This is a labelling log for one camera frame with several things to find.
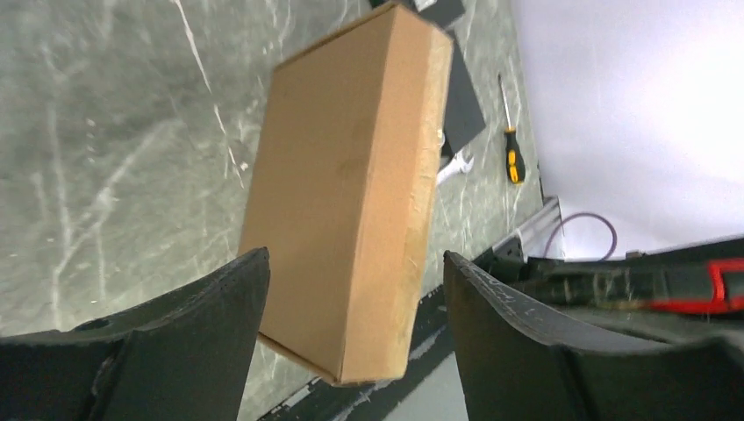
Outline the brown cardboard express box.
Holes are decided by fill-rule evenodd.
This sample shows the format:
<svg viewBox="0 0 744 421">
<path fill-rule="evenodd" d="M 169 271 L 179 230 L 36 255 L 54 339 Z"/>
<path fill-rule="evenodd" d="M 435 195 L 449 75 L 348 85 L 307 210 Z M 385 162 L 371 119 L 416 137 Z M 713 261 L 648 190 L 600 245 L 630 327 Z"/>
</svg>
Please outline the brown cardboard express box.
<svg viewBox="0 0 744 421">
<path fill-rule="evenodd" d="M 278 65 L 271 78 L 239 250 L 265 246 L 260 334 L 286 346 L 338 317 L 327 292 L 363 275 L 426 268 L 453 42 L 389 2 Z"/>
</svg>

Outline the red utility knife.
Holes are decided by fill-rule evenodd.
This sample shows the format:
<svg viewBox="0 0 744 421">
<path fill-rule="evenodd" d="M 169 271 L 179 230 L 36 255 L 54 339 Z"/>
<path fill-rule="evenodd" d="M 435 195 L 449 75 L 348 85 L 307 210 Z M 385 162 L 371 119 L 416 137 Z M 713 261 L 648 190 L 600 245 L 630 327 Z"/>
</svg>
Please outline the red utility knife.
<svg viewBox="0 0 744 421">
<path fill-rule="evenodd" d="M 511 287 L 566 307 L 718 316 L 743 312 L 743 259 L 533 265 Z"/>
</svg>

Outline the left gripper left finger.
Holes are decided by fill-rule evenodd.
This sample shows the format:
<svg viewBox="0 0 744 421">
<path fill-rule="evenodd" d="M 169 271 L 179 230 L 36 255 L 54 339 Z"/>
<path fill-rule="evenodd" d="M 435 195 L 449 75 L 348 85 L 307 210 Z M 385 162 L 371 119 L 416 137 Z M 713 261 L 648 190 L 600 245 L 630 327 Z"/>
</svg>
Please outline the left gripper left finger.
<svg viewBox="0 0 744 421">
<path fill-rule="evenodd" d="M 72 330 L 2 338 L 2 419 L 236 419 L 269 279 L 257 248 Z"/>
</svg>

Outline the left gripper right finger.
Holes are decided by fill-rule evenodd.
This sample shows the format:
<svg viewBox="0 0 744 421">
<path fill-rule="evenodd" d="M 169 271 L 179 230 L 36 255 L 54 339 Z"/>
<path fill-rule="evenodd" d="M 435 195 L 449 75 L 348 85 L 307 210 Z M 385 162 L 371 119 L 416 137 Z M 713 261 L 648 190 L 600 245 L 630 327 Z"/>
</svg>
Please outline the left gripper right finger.
<svg viewBox="0 0 744 421">
<path fill-rule="evenodd" d="M 740 420 L 743 338 L 664 343 L 576 320 L 445 252 L 471 420 Z"/>
</svg>

